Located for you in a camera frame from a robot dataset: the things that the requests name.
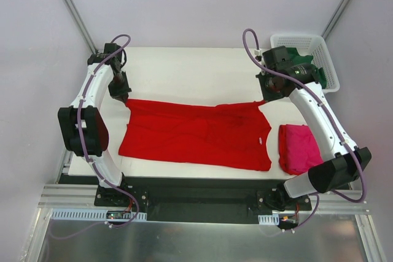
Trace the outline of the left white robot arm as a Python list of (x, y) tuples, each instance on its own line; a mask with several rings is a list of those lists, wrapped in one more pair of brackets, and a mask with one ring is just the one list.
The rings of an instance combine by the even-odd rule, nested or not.
[(125, 205), (130, 191), (122, 186), (123, 173), (109, 153), (109, 131), (100, 109), (105, 93), (126, 103), (131, 93), (123, 67), (126, 53), (114, 41), (106, 43), (102, 53), (87, 60), (87, 75), (70, 106), (58, 110), (58, 121), (66, 150), (84, 158), (95, 172), (99, 185), (109, 188), (109, 199), (116, 206)]

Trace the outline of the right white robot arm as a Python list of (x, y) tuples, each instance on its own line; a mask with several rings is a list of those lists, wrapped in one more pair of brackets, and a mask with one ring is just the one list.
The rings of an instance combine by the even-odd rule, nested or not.
[(339, 187), (362, 180), (372, 154), (351, 139), (330, 108), (322, 87), (323, 70), (311, 63), (294, 64), (285, 46), (256, 50), (253, 58), (261, 68), (263, 98), (268, 102), (290, 99), (310, 128), (322, 158), (321, 164), (280, 183), (264, 197), (265, 205), (289, 210), (306, 195), (336, 193)]

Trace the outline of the white plastic basket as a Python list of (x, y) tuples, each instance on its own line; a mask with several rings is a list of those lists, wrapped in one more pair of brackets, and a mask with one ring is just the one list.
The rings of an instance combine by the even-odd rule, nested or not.
[(340, 89), (340, 83), (329, 50), (321, 36), (300, 33), (274, 34), (270, 37), (270, 44), (271, 47), (286, 46), (296, 48), (300, 56), (312, 56), (312, 63), (324, 70), (327, 80), (324, 93), (337, 92)]

